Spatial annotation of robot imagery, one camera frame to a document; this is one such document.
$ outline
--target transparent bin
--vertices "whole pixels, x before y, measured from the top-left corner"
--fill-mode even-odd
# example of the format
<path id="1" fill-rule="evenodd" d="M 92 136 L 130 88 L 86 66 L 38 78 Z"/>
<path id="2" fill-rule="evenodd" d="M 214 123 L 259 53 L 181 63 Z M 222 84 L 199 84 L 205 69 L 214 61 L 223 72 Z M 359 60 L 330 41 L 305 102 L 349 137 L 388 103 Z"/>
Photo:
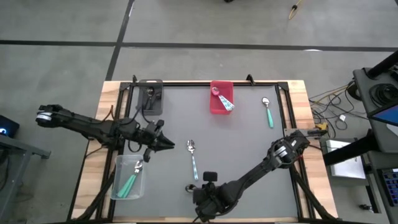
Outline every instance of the transparent bin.
<path id="1" fill-rule="evenodd" d="M 134 174 L 136 163 L 143 160 L 142 155 L 120 155 L 116 157 L 116 173 L 114 176 L 111 199 L 113 200 L 132 200 L 141 198 L 144 195 L 145 187 L 145 162 L 142 169 L 138 173 L 130 193 L 126 198 L 118 196 L 119 191 L 124 184 L 129 180 L 130 176 Z"/>

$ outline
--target red container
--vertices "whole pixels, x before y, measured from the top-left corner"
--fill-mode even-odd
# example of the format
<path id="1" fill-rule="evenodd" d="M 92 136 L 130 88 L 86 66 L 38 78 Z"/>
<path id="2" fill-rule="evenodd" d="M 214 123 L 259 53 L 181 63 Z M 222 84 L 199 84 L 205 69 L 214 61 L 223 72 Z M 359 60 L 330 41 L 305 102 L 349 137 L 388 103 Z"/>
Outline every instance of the red container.
<path id="1" fill-rule="evenodd" d="M 220 95 L 223 95 L 229 102 L 234 103 L 234 83 L 225 81 L 212 81 L 210 83 L 210 113 L 212 114 L 230 114 L 232 111 L 225 109 L 223 103 L 211 93 L 211 89 L 217 87 Z"/>

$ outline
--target yellow cable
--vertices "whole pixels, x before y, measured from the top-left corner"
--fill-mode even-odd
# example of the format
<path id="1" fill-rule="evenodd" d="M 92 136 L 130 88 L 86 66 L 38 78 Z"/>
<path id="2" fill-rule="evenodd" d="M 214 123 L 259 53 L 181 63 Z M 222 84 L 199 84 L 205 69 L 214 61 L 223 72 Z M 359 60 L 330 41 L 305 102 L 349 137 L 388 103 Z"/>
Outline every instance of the yellow cable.
<path id="1" fill-rule="evenodd" d="M 292 10 L 290 10 L 289 20 L 293 19 L 293 17 L 296 15 L 301 1 L 303 1 L 303 0 L 298 0 L 298 2 L 292 7 Z"/>
<path id="2" fill-rule="evenodd" d="M 339 91 L 343 91 L 343 90 L 345 91 L 345 90 L 346 90 L 346 88 L 347 88 L 347 85 L 346 85 L 346 86 L 343 86 L 343 87 L 341 87 L 340 89 L 338 89 L 338 90 L 336 90 L 336 91 L 333 91 L 333 92 L 331 92 L 331 93 L 327 94 L 326 96 L 324 96 L 324 97 L 320 98 L 319 100 L 317 100 L 317 101 L 313 102 L 313 104 L 312 104 L 312 105 L 315 105 L 315 104 L 319 103 L 321 100 L 325 99 L 326 97 L 328 97 L 328 96 L 330 96 L 330 95 L 333 95 L 333 94 L 335 94 L 335 93 L 338 93 Z"/>

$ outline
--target gray floor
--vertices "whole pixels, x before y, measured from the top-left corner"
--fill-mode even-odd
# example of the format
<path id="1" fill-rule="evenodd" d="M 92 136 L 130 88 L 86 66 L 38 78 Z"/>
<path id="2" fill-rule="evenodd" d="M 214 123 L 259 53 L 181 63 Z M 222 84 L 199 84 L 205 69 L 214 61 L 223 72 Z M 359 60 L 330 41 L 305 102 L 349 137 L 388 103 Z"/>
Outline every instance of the gray floor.
<path id="1" fill-rule="evenodd" d="M 397 47 L 398 7 L 394 0 L 304 0 L 287 21 L 289 1 L 137 0 L 125 42 L 326 45 Z M 0 40 L 116 41 L 127 0 L 3 0 Z M 112 47 L 0 45 L 0 113 L 21 123 L 21 141 L 53 152 L 34 159 L 22 189 L 34 198 L 18 203 L 16 218 L 29 223 L 64 221 L 87 141 L 63 129 L 35 122 L 40 104 L 58 103 L 93 116 Z M 390 53 L 288 50 L 122 48 L 113 80 L 255 79 L 305 80 L 308 95 L 347 84 L 352 71 L 372 67 Z M 352 100 L 356 111 L 360 102 Z M 343 107 L 349 108 L 343 98 Z M 348 116 L 343 138 L 362 137 L 369 123 Z M 357 208 L 368 203 L 364 187 L 331 180 L 339 217 L 387 223 L 385 214 Z"/>

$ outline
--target wooden board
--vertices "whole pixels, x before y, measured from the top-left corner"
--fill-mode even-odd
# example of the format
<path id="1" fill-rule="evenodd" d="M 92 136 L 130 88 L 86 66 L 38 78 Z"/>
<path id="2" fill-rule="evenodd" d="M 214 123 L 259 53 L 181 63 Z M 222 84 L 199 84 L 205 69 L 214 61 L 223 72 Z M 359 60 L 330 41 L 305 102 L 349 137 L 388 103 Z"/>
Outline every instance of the wooden board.
<path id="1" fill-rule="evenodd" d="M 231 80 L 232 82 L 247 82 L 242 80 Z M 169 81 L 169 82 L 191 82 L 191 81 Z M 209 82 L 208 80 L 201 80 L 195 82 Z M 290 98 L 292 100 L 292 106 L 294 110 L 295 120 L 297 128 L 310 129 L 314 128 L 312 112 L 310 103 L 308 101 L 307 91 L 303 80 L 258 80 L 256 82 L 288 82 Z M 103 89 L 101 92 L 101 98 L 99 99 L 98 110 L 96 119 L 103 119 L 109 112 L 111 105 L 116 106 L 116 101 L 119 93 L 120 82 L 104 82 Z M 287 104 L 284 93 L 282 91 L 282 106 L 284 107 L 285 119 L 287 127 L 291 127 L 289 120 L 289 112 L 287 110 Z M 312 144 L 319 146 L 318 141 L 312 141 Z M 100 145 L 96 141 L 89 143 L 87 153 L 98 149 Z M 83 171 L 81 174 L 80 184 L 78 187 L 78 193 L 76 196 L 75 205 L 73 208 L 72 218 L 76 218 L 81 215 L 87 206 L 93 201 L 96 194 L 100 190 L 101 180 L 103 175 L 103 167 L 105 165 L 107 149 L 100 150 L 90 157 L 88 157 L 84 163 Z M 309 147 L 305 150 L 303 159 L 307 170 L 308 182 L 311 191 L 315 194 L 320 203 L 326 208 L 326 210 L 333 216 L 337 217 L 337 211 L 333 195 L 330 188 L 328 175 L 326 173 L 326 167 L 323 163 L 322 152 L 318 149 Z M 305 196 L 300 189 L 300 198 L 303 208 L 304 217 L 308 217 L 307 205 L 305 203 Z M 108 211 L 109 196 L 105 200 L 103 216 L 105 217 Z M 115 217 L 115 222 L 190 222 L 191 218 L 169 218 L 169 217 L 154 217 L 154 218 L 142 218 L 142 217 Z M 285 218 L 245 218 L 245 219 L 218 219 L 218 222 L 294 222 L 297 218 L 285 217 Z"/>

